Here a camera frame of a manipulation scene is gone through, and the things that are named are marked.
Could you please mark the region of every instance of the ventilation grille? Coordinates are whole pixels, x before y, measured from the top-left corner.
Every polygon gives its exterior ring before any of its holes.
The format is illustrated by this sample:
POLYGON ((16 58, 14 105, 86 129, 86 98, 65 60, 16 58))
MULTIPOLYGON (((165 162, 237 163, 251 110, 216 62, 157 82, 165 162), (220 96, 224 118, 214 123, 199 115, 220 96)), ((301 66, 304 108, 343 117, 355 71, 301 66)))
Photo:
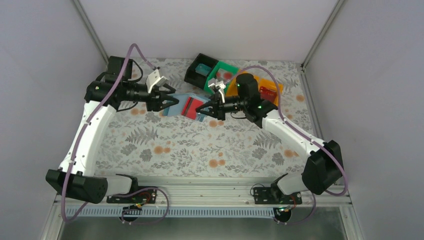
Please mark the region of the ventilation grille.
MULTIPOLYGON (((78 206, 66 208, 66 215, 72 216, 78 206)), ((120 217, 122 206, 86 206, 78 215, 81 217, 120 217)), ((144 206, 133 210, 126 217, 157 218, 165 214, 166 207, 144 206)), ((266 218, 273 217, 272 207, 170 207, 168 218, 266 218)))

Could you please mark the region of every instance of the purple hose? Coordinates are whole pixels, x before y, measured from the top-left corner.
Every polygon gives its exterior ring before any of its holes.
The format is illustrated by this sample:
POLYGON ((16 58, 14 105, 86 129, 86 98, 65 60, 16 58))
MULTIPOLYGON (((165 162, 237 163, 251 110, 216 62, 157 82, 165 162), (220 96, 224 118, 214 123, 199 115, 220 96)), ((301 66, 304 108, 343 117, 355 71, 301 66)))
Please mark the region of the purple hose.
POLYGON ((122 212, 122 215, 121 215, 121 218, 120 218, 121 221, 122 221, 122 223, 128 223, 129 225, 153 225, 153 224, 157 224, 157 223, 159 223, 159 222, 161 222, 162 220, 165 219, 165 217, 168 215, 168 213, 170 211, 170 200, 168 199, 167 194, 162 189, 160 189, 160 188, 157 188, 157 187, 154 187, 154 186, 145 187, 145 188, 142 188, 142 189, 137 190, 137 191, 135 191, 133 193, 130 193, 130 194, 125 194, 125 195, 123 195, 123 194, 116 194, 116 195, 113 195, 113 196, 114 197, 120 197, 120 198, 128 198, 128 197, 137 195, 137 194, 139 194, 141 192, 144 192, 144 191, 147 191, 147 190, 157 190, 157 191, 161 192, 165 196, 165 198, 166 198, 166 210, 165 210, 165 214, 162 217, 160 217, 159 219, 154 220, 154 221, 150 221, 150 222, 131 222, 131 221, 125 221, 124 220, 124 215, 127 214, 128 212, 135 211, 135 210, 138 210, 138 209, 127 209, 127 210, 125 210, 125 211, 122 212))
MULTIPOLYGON (((265 67, 263 66, 259 66, 259 65, 253 65, 253 66, 248 66, 245 67, 243 69, 241 69, 236 75, 234 75, 232 78, 230 78, 227 82, 225 82, 225 84, 231 82, 235 77, 237 77, 238 75, 240 75, 241 73, 243 73, 246 70, 249 69, 262 69, 264 70, 272 79, 272 81, 275 84, 275 87, 277 88, 277 94, 278 94, 278 114, 280 116, 280 118, 282 119, 283 123, 287 124, 287 126, 289 128, 291 128, 293 131, 295 131, 297 134, 299 134, 300 136, 302 136, 304 139, 306 139, 309 142, 312 142, 312 144, 314 144, 315 146, 317 146, 319 149, 321 149, 325 154, 327 154, 331 160, 335 163, 335 165, 338 167, 338 169, 341 172, 341 175, 343 176, 343 180, 344 180, 344 189, 342 192, 340 193, 334 193, 328 190, 325 190, 326 193, 333 195, 333 196, 343 196, 347 191, 348 191, 348 178, 346 176, 345 171, 343 170, 343 167, 340 165, 339 161, 337 161, 337 159, 327 150, 324 148, 323 145, 319 144, 316 141, 312 141, 312 139, 305 135, 303 132, 299 131, 295 126, 293 126, 290 122, 287 121, 287 119, 285 118, 285 116, 282 114, 281 112, 281 93, 280 93, 280 86, 278 85, 278 82, 276 80, 276 78, 274 77, 274 75, 265 67)), ((313 206, 312 206, 312 211, 310 212, 310 214, 303 220, 301 221, 297 221, 297 222, 292 222, 292 223, 287 223, 286 225, 295 225, 295 224, 300 224, 303 223, 305 221, 307 221, 317 210, 317 201, 315 199, 315 195, 312 193, 312 198, 313 198, 313 206)))
POLYGON ((125 60, 123 61, 123 64, 122 64, 122 68, 121 68, 121 70, 119 72, 119 75, 118 75, 115 83, 113 84, 113 86, 109 90, 109 92, 106 94, 106 96, 104 96, 103 100, 101 100, 101 102, 93 110, 93 112, 90 114, 90 116, 88 116, 87 120, 85 121, 84 125, 81 128, 81 131, 79 131, 78 136, 76 137, 75 144, 73 145, 72 153, 71 153, 71 156, 70 156, 71 162, 69 163, 69 166, 68 166, 67 171, 66 171, 65 179, 63 181, 62 193, 61 193, 60 212, 61 212, 61 215, 62 215, 62 219, 63 219, 63 221, 65 223, 68 223, 68 222, 74 220, 78 216, 78 214, 83 210, 83 208, 87 205, 87 203, 88 203, 88 202, 85 202, 76 211, 75 215, 72 216, 71 218, 68 219, 66 217, 66 209, 65 209, 66 192, 67 192, 67 188, 68 188, 69 177, 71 176, 72 167, 74 166, 74 160, 77 157, 77 150, 78 150, 78 146, 79 146, 79 144, 81 142, 81 138, 83 137, 83 134, 86 131, 86 128, 87 128, 88 124, 90 123, 90 121, 94 118, 94 116, 99 111, 99 109, 111 97, 111 95, 114 93, 115 89, 118 87, 118 85, 119 85, 119 83, 120 83, 120 81, 122 79, 122 76, 124 75, 125 68, 126 68, 126 66, 128 64, 128 61, 130 60, 130 55, 131 55, 131 52, 133 51, 133 48, 137 49, 137 51, 140 54, 141 58, 147 63, 147 65, 149 67, 151 67, 152 69, 155 69, 155 66, 153 66, 153 64, 151 64, 145 58, 145 56, 142 54, 142 51, 140 51, 140 48, 139 48, 139 46, 137 46, 137 44, 133 43, 133 44, 131 44, 131 46, 129 46, 128 52, 126 53, 126 56, 125 56, 125 60))

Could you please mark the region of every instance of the purple cable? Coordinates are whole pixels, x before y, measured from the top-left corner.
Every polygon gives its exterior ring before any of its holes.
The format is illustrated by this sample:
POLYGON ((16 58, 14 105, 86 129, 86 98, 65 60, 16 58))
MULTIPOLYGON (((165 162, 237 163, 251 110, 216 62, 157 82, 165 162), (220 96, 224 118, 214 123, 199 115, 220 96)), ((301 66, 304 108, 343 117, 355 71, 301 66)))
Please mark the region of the purple cable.
POLYGON ((137 195, 137 194, 139 194, 141 192, 144 192, 144 191, 147 191, 147 190, 157 190, 157 191, 161 192, 165 196, 165 198, 166 198, 166 210, 165 210, 165 214, 161 218, 159 218, 157 220, 154 220, 154 221, 150 221, 150 222, 131 222, 131 221, 125 221, 124 220, 124 215, 127 214, 128 212, 131 212, 131 211, 135 211, 135 210, 138 211, 139 209, 127 209, 127 210, 125 210, 125 211, 122 212, 122 215, 121 215, 121 218, 120 218, 122 220, 122 223, 128 223, 129 225, 153 225, 153 224, 157 224, 157 223, 159 223, 159 222, 161 222, 162 220, 165 219, 165 217, 168 215, 168 213, 170 211, 170 200, 168 199, 167 194, 162 189, 160 189, 160 188, 157 188, 157 187, 154 187, 154 186, 145 187, 145 188, 142 188, 142 189, 137 190, 137 191, 135 191, 133 193, 130 193, 130 194, 125 194, 125 195, 123 195, 123 194, 116 194, 116 195, 113 195, 113 196, 114 197, 119 197, 119 198, 128 198, 128 197, 137 195))
MULTIPOLYGON (((285 118, 285 116, 281 112, 281 96, 282 96, 282 94, 280 93, 280 86, 278 85, 278 82, 277 82, 276 78, 274 77, 274 75, 268 69, 266 69, 263 66, 259 66, 259 65, 252 65, 252 66, 245 67, 245 68, 241 69, 232 78, 230 78, 227 82, 225 82, 225 84, 228 84, 229 82, 231 82, 235 77, 237 77, 238 75, 240 75, 244 71, 249 70, 249 69, 255 69, 255 68, 256 69, 262 69, 262 70, 264 70, 271 77, 272 81, 274 82, 275 87, 277 88, 277 94, 278 94, 278 114, 279 114, 280 118, 282 119, 283 123, 284 124, 287 124, 287 126, 289 128, 291 128, 293 131, 295 131, 297 134, 299 134, 300 136, 302 136, 307 141, 312 142, 312 144, 314 144, 319 149, 321 149, 325 154, 327 154, 331 158, 331 160, 335 163, 335 165, 340 170, 341 175, 343 176, 343 180, 344 180, 344 189, 343 189, 343 191, 340 192, 340 193, 334 193, 334 192, 325 190, 325 192, 328 193, 328 194, 330 194, 330 195, 337 196, 337 197, 343 196, 348 191, 348 178, 346 177, 346 173, 343 170, 343 167, 340 165, 340 163, 337 161, 337 159, 327 149, 324 148, 323 145, 319 144, 316 141, 312 141, 312 139, 309 136, 305 135, 303 132, 299 131, 295 126, 293 126, 290 122, 288 122, 288 120, 285 118)), ((317 208, 317 200, 315 199, 315 195, 313 193, 312 193, 312 197, 313 197, 313 207, 312 207, 312 211, 310 212, 310 214, 305 219, 303 219, 301 221, 298 221, 298 222, 293 222, 290 225, 303 223, 306 220, 308 220, 315 213, 316 208, 317 208)))
POLYGON ((133 48, 137 49, 137 51, 140 54, 141 58, 147 63, 147 65, 149 67, 151 67, 152 69, 155 69, 155 66, 153 66, 145 58, 145 56, 142 54, 142 51, 140 51, 140 48, 139 48, 139 46, 137 46, 137 44, 133 43, 133 44, 131 44, 131 46, 129 46, 128 52, 126 53, 126 56, 125 56, 125 60, 123 61, 123 64, 122 64, 122 68, 121 68, 121 70, 119 72, 119 75, 118 75, 115 83, 113 84, 113 86, 109 90, 109 92, 106 94, 106 96, 104 96, 103 100, 101 100, 101 102, 93 110, 93 112, 90 114, 90 116, 88 116, 87 120, 85 121, 84 125, 81 128, 81 131, 79 131, 78 136, 76 137, 75 144, 73 145, 72 153, 71 153, 71 156, 70 156, 71 162, 69 163, 69 166, 68 166, 67 171, 66 171, 65 179, 63 181, 62 193, 61 193, 60 212, 61 212, 61 215, 62 215, 62 219, 63 219, 63 221, 65 223, 68 223, 68 222, 74 220, 78 216, 78 214, 80 214, 80 212, 83 210, 83 208, 88 204, 88 202, 85 202, 76 211, 76 213, 71 218, 67 218, 67 216, 66 216, 66 208, 65 208, 65 204, 66 204, 66 202, 65 202, 66 201, 66 192, 67 192, 67 188, 68 188, 69 177, 71 176, 72 167, 74 166, 74 160, 77 157, 77 150, 78 150, 78 146, 79 146, 79 144, 81 142, 81 138, 83 137, 83 134, 86 131, 86 128, 87 128, 88 124, 90 123, 90 121, 94 118, 94 116, 99 111, 99 109, 111 97, 111 95, 114 93, 115 89, 118 87, 118 85, 119 85, 119 83, 120 83, 120 81, 122 79, 122 76, 124 75, 125 68, 126 68, 126 66, 128 64, 128 61, 130 60, 130 55, 131 55, 131 52, 133 51, 133 48))

